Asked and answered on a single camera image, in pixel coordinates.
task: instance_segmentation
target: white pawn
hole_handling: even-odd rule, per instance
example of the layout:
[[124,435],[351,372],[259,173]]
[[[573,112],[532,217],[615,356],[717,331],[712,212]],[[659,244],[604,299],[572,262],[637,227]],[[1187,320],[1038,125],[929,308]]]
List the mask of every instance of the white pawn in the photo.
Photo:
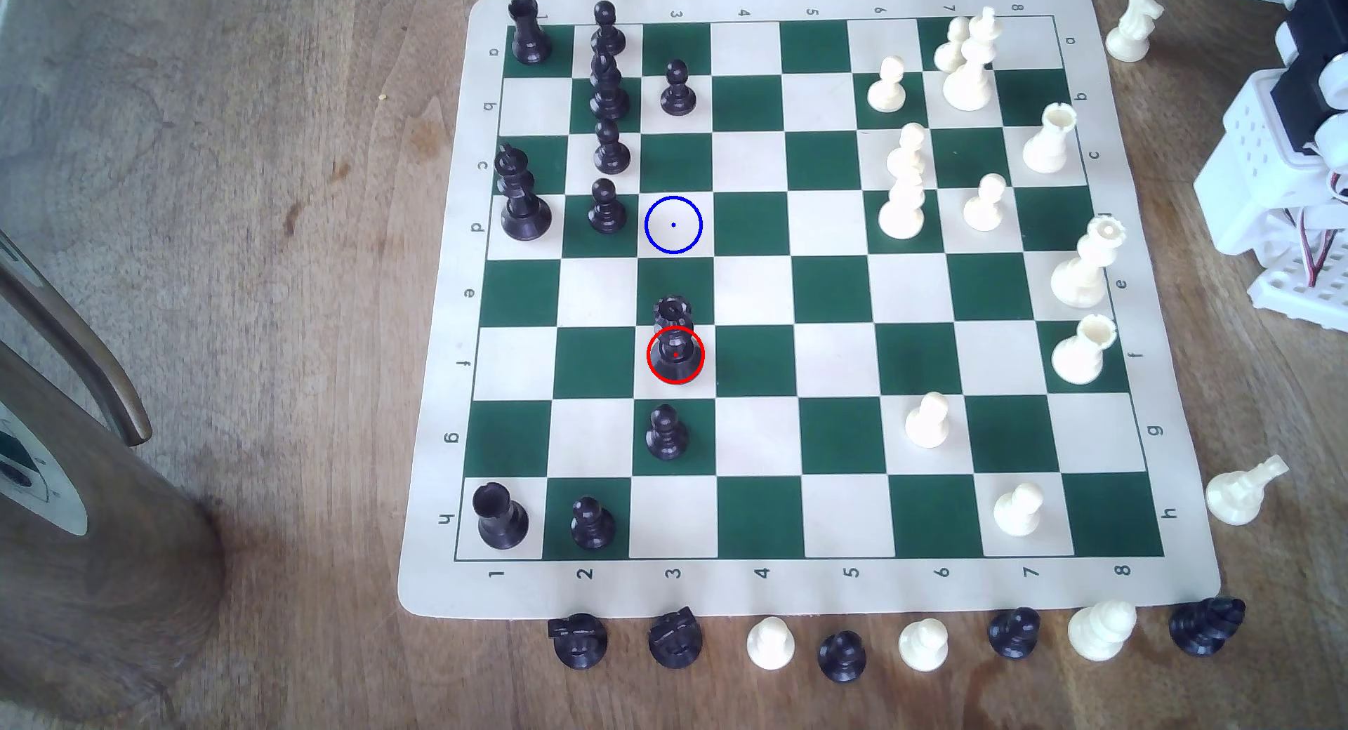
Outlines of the white pawn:
[[1003,533],[1019,539],[1039,527],[1041,506],[1043,506],[1043,489],[1038,484],[1019,484],[1015,490],[998,498],[992,506],[992,519]]
[[880,78],[871,82],[871,88],[865,92],[865,101],[875,110],[884,113],[899,110],[909,97],[903,85],[899,84],[900,79],[903,79],[903,59],[896,55],[884,57],[884,61],[880,62]]
[[945,395],[926,393],[918,408],[909,411],[907,419],[903,420],[903,431],[921,447],[941,446],[950,435],[949,415],[950,403]]
[[1002,224],[1002,197],[1007,191],[1007,179],[998,172],[984,174],[979,180],[979,194],[964,205],[964,222],[987,233]]
[[1020,156],[1024,167],[1039,174],[1053,174],[1068,164],[1068,136],[1077,128],[1077,109],[1069,104],[1049,104],[1043,109],[1043,127],[1024,143]]
[[1104,300],[1104,268],[1119,257],[1127,238],[1123,222],[1097,217],[1086,222],[1086,234],[1077,240],[1077,256],[1060,263],[1049,277],[1058,302],[1073,308],[1091,308]]
[[1088,606],[1068,621],[1068,642],[1091,661],[1113,659],[1138,625],[1138,607],[1122,601]]
[[795,637],[778,617],[768,617],[749,630],[749,661],[763,669],[780,669],[795,655]]
[[899,633],[899,657],[918,672],[931,672],[950,653],[950,633],[940,620],[913,622]]
[[1208,510],[1228,525],[1251,523],[1263,505],[1263,489],[1278,475],[1287,474],[1287,463],[1274,455],[1254,470],[1224,473],[1208,479]]

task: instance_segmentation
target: black chess piece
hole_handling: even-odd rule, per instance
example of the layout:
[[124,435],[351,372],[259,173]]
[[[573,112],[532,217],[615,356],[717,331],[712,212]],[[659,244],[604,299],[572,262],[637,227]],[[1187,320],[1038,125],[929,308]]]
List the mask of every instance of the black chess piece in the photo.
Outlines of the black chess piece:
[[687,66],[683,59],[675,58],[665,67],[665,78],[669,88],[661,93],[661,108],[670,117],[682,117],[697,106],[697,93],[687,86]]
[[627,224],[627,206],[617,201],[617,189],[613,180],[605,176],[599,178],[590,187],[594,205],[589,210],[590,226],[604,236],[612,236]]
[[1246,602],[1239,598],[1181,603],[1170,614],[1170,640],[1190,656],[1212,656],[1227,645],[1244,621]]
[[1039,613],[1022,606],[1003,611],[988,624],[992,651],[1007,659],[1024,659],[1039,642]]
[[572,540],[576,545],[597,551],[613,543],[617,523],[596,497],[582,496],[572,505]]
[[528,156],[501,143],[496,152],[496,189],[510,201],[501,210],[501,229],[515,240],[537,240],[553,225],[553,209],[534,194],[534,172],[528,171]]
[[683,669],[702,653],[702,628],[689,607],[662,614],[646,636],[651,656],[661,667]]
[[646,447],[651,457],[662,462],[678,459],[687,451],[687,426],[678,422],[678,411],[674,411],[669,404],[661,404],[655,411],[651,411],[651,428],[646,431]]
[[538,24],[537,0],[511,0],[510,18],[515,20],[515,36],[510,42],[510,53],[520,63],[542,63],[553,55],[553,40]]
[[473,513],[483,543],[497,551],[515,548],[528,535],[528,512],[500,484],[487,484],[473,492]]
[[842,630],[820,644],[820,669],[834,683],[851,683],[865,669],[865,646],[861,636]]
[[572,669],[589,669],[608,652],[608,629],[593,614],[580,613],[563,620],[549,620],[547,637],[553,640],[557,659]]

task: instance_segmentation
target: white square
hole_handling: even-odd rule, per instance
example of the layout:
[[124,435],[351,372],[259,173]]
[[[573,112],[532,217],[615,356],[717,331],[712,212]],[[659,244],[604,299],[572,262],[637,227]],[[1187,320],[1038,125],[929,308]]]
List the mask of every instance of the white square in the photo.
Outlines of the white square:
[[1140,473],[1142,436],[1128,393],[1049,393],[1064,473]]
[[780,74],[776,22],[713,22],[712,74]]
[[795,393],[879,395],[875,325],[795,325]]
[[555,326],[481,327],[473,397],[479,401],[550,400],[555,353]]
[[787,190],[791,256],[863,256],[865,201],[860,190]]
[[1033,322],[954,323],[965,395],[1042,395],[1039,331]]
[[902,58],[907,71],[922,71],[917,19],[849,19],[847,40],[852,71],[879,73],[887,55]]
[[612,478],[632,474],[631,397],[559,397],[547,436],[547,477]]
[[794,325],[791,256],[717,256],[717,325]]
[[716,559],[716,475],[632,478],[632,559]]
[[557,326],[632,325],[636,259],[562,259],[561,263]]
[[801,408],[794,396],[717,397],[716,474],[801,474]]
[[[1037,484],[1043,490],[1039,527],[1027,536],[1006,535],[992,517],[998,500],[1019,484]],[[979,497],[979,529],[983,532],[984,556],[1072,556],[1072,527],[1068,524],[1068,498],[1058,473],[975,474],[973,494]]]
[[786,132],[856,129],[852,74],[782,75],[782,127]]
[[716,132],[712,190],[786,190],[786,133]]
[[563,136],[572,125],[570,77],[501,79],[499,136]]
[[945,400],[950,405],[945,419],[950,426],[950,435],[941,446],[921,447],[909,438],[905,423],[907,423],[909,411],[917,409],[922,397],[919,395],[883,395],[880,397],[880,423],[884,427],[884,469],[888,474],[973,474],[973,451],[969,447],[969,422],[964,411],[964,396],[946,393]]
[[945,255],[871,255],[867,268],[875,322],[954,322]]
[[892,558],[887,475],[803,475],[805,556]]

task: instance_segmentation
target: white chess piece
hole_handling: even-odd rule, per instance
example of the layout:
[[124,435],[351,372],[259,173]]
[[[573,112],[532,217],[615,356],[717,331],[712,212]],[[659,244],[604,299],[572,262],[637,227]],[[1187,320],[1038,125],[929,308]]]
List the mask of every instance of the white chess piece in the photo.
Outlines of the white chess piece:
[[1053,346],[1053,372],[1072,385],[1086,385],[1104,369],[1104,349],[1119,339],[1119,329],[1103,314],[1077,323],[1076,335]]
[[1104,48],[1119,61],[1139,61],[1151,50],[1151,32],[1157,18],[1165,13],[1157,0],[1128,0],[1128,8],[1119,18],[1119,26],[1104,38]]
[[1123,601],[1088,606],[1068,621],[1068,642],[1091,661],[1113,659],[1138,625],[1138,609]]
[[1019,539],[1039,527],[1041,506],[1043,489],[1038,484],[1019,484],[1015,490],[998,498],[992,506],[992,519],[1003,533]]
[[926,393],[918,408],[909,411],[903,420],[903,431],[909,439],[921,447],[936,447],[945,443],[950,435],[950,403],[945,395]]
[[984,174],[979,180],[979,194],[964,205],[964,222],[987,233],[1002,224],[1002,197],[1007,191],[1007,179],[998,172]]
[[865,92],[865,101],[875,110],[884,113],[899,110],[907,100],[900,79],[903,79],[903,59],[896,55],[884,57],[880,62],[880,78]]
[[1049,277],[1058,302],[1073,308],[1091,308],[1104,300],[1104,268],[1119,256],[1127,238],[1123,222],[1097,217],[1086,222],[1086,234],[1077,240],[1077,256],[1060,263]]
[[1274,455],[1254,470],[1224,473],[1208,479],[1208,510],[1228,525],[1250,524],[1263,505],[1263,489],[1278,475],[1287,474],[1287,463]]
[[913,622],[899,633],[899,659],[918,672],[931,672],[950,653],[950,633],[940,620]]
[[1077,109],[1069,104],[1049,104],[1043,127],[1026,140],[1020,156],[1024,166],[1039,174],[1053,174],[1068,164],[1068,135],[1077,128]]
[[749,630],[749,661],[763,669],[780,669],[795,655],[795,637],[779,617],[768,617]]

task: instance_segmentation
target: black pawn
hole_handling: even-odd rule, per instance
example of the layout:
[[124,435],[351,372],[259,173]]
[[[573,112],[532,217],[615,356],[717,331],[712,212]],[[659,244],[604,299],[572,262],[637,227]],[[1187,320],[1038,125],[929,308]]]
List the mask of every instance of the black pawn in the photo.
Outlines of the black pawn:
[[702,653],[702,628],[689,607],[662,614],[646,636],[651,656],[661,667],[683,669]]
[[487,484],[473,492],[473,512],[483,543],[497,551],[515,548],[528,535],[528,513],[500,484]]
[[563,620],[549,620],[547,637],[553,640],[557,659],[572,669],[594,667],[608,651],[608,630],[592,614],[581,613]]
[[1024,659],[1039,642],[1039,613],[1022,606],[1003,611],[988,625],[992,651],[1007,659]]
[[511,0],[510,18],[515,20],[515,36],[510,53],[522,63],[541,63],[553,55],[553,40],[538,24],[537,0]]
[[851,683],[865,669],[865,646],[861,636],[842,630],[820,644],[820,669],[834,683]]
[[661,108],[670,117],[682,117],[697,106],[697,93],[687,86],[687,66],[675,58],[665,67],[665,78],[670,86],[661,93]]
[[596,497],[582,496],[572,505],[572,540],[576,545],[597,551],[613,543],[617,523]]
[[678,459],[687,451],[687,426],[678,422],[678,411],[661,404],[651,411],[651,428],[646,431],[646,447],[651,457],[662,462]]
[[1212,656],[1227,645],[1246,621],[1239,598],[1205,598],[1182,603],[1170,616],[1170,640],[1190,656]]

